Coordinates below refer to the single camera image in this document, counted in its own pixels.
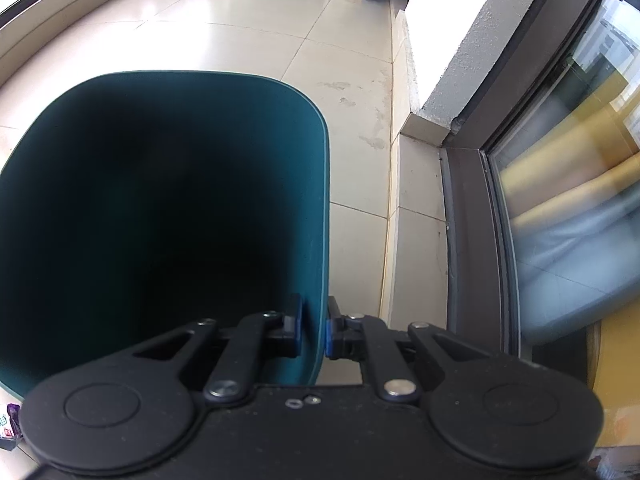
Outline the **colourful wrapper on floor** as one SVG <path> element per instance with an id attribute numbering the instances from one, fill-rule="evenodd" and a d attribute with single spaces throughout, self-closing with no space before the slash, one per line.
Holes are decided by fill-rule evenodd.
<path id="1" fill-rule="evenodd" d="M 15 403 L 1 404 L 0 412 L 0 448 L 12 451 L 23 440 L 20 425 L 21 405 Z"/>

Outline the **sliding glass door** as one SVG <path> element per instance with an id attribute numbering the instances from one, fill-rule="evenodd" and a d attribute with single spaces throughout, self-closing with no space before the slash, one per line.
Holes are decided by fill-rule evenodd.
<path id="1" fill-rule="evenodd" d="M 639 0 L 534 0 L 444 145 L 448 326 L 639 401 Z"/>

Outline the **dark teal trash bin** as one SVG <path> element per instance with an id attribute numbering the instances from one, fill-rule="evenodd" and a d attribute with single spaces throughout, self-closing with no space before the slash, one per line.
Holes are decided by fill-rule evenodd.
<path id="1" fill-rule="evenodd" d="M 102 75 L 49 104 L 1 171 L 1 382 L 47 377 L 175 328 L 303 300 L 310 384 L 329 296 L 329 128 L 272 78 Z"/>

